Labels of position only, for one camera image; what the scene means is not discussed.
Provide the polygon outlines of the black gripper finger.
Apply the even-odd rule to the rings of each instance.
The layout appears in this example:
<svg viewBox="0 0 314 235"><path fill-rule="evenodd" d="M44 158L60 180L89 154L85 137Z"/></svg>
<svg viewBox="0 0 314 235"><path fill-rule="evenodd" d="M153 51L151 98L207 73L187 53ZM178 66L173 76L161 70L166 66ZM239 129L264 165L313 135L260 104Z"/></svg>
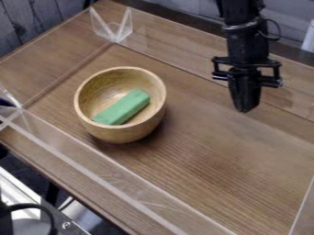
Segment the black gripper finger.
<svg viewBox="0 0 314 235"><path fill-rule="evenodd" d="M229 75L229 87L231 92L231 100L235 109L239 112L246 110L246 77L238 73Z"/></svg>
<svg viewBox="0 0 314 235"><path fill-rule="evenodd" d="M262 86L261 86L261 72L254 71L248 77L246 84L246 112L254 109L261 103L261 95L262 95Z"/></svg>

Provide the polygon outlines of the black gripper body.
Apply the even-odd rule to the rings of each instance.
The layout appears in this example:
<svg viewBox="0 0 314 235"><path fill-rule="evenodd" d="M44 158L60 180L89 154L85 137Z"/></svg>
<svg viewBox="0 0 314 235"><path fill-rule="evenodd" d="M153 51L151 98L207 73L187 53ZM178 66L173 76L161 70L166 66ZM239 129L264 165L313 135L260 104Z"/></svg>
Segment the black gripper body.
<svg viewBox="0 0 314 235"><path fill-rule="evenodd" d="M274 75L258 75L257 82L261 86L278 88L284 85L280 75L281 63L269 58L269 41L277 40L270 38L268 33L268 20L256 17L246 24L231 26L225 25L223 30L227 36L227 57L214 57L215 80L227 81L231 75L227 71L219 70L219 65L230 65L241 73L260 68L272 68Z"/></svg>

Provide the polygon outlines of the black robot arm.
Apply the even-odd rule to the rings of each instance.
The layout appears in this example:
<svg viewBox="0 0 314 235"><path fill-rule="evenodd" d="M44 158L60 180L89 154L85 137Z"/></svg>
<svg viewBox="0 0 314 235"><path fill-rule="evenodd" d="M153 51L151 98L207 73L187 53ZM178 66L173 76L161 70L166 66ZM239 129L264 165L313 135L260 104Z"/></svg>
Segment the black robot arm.
<svg viewBox="0 0 314 235"><path fill-rule="evenodd" d="M217 0L227 39L227 57L213 58L213 78L229 83L231 100L239 112L261 103L262 88L284 84L282 63L269 58L269 19L262 17L264 0Z"/></svg>

